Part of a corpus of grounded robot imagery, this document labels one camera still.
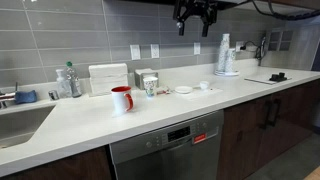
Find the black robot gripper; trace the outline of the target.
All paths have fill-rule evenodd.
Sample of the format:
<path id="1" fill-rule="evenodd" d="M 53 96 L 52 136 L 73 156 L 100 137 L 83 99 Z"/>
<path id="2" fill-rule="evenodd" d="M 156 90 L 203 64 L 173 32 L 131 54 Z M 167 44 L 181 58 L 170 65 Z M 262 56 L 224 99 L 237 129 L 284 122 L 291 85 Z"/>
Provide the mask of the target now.
<path id="1" fill-rule="evenodd" d="M 210 24 L 216 22 L 218 2 L 215 0 L 176 0 L 173 19 L 177 21 L 179 36 L 184 35 L 184 21 L 190 16 L 199 16 L 202 20 L 202 37 L 207 37 Z"/>

